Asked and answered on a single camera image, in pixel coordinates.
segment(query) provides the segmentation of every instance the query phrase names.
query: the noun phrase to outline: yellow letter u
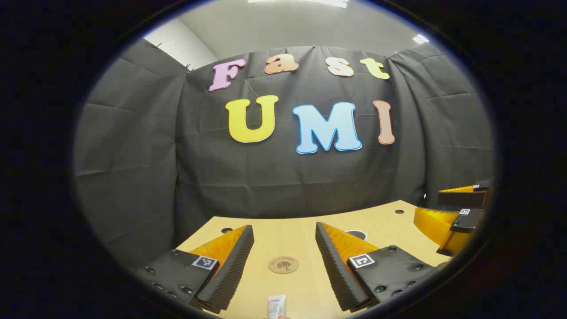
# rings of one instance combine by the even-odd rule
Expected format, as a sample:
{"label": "yellow letter u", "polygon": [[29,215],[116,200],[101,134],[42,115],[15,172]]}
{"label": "yellow letter u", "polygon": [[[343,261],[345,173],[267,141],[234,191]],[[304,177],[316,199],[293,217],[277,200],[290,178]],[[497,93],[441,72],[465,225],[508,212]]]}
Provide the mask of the yellow letter u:
{"label": "yellow letter u", "polygon": [[249,99],[234,100],[226,103],[229,111],[230,136],[242,143],[263,141],[272,135],[276,126],[274,105],[278,102],[275,95],[264,95],[256,99],[262,105],[262,125],[257,129],[246,127],[246,108],[250,105]]}

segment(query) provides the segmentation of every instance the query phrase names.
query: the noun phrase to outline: white wall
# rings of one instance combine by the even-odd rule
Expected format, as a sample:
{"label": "white wall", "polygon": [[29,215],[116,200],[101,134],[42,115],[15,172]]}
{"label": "white wall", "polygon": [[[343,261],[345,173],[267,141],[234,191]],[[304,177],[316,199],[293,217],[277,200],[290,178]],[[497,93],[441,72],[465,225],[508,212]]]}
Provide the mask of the white wall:
{"label": "white wall", "polygon": [[192,68],[200,68],[218,61],[209,48],[181,20],[173,19],[144,36],[153,45],[162,43],[159,48],[179,63]]}

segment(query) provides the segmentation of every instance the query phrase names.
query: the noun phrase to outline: cork coaster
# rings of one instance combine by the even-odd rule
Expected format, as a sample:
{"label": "cork coaster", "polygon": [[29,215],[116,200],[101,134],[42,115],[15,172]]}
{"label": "cork coaster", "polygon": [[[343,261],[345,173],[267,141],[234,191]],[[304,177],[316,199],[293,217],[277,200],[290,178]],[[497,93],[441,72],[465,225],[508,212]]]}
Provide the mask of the cork coaster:
{"label": "cork coaster", "polygon": [[268,269],[276,274],[291,274],[297,268],[299,268],[299,261],[291,256],[275,257],[268,263]]}

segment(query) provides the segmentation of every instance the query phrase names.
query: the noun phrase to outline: screw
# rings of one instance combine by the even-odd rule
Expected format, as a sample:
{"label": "screw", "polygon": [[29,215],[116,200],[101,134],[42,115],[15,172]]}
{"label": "screw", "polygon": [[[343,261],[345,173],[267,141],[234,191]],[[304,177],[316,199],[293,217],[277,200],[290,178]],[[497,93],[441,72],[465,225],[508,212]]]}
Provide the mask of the screw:
{"label": "screw", "polygon": [[183,291],[185,293],[193,293],[193,290],[191,290],[191,288],[186,287],[186,286],[181,286],[181,291]]}

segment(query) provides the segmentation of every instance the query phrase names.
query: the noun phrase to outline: letter m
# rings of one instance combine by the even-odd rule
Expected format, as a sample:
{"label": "letter m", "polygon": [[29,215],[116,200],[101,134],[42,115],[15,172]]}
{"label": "letter m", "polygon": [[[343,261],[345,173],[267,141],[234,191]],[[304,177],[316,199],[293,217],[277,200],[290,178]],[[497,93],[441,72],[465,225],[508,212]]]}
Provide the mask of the letter m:
{"label": "letter m", "polygon": [[339,102],[333,105],[329,120],[319,113],[313,105],[300,105],[293,109],[293,114],[299,118],[299,134],[301,143],[296,150],[299,154],[317,152],[317,145],[313,143],[313,135],[317,138],[324,150],[331,148],[331,143],[338,134],[335,143],[337,150],[357,150],[362,143],[356,136],[354,127],[354,104]]}

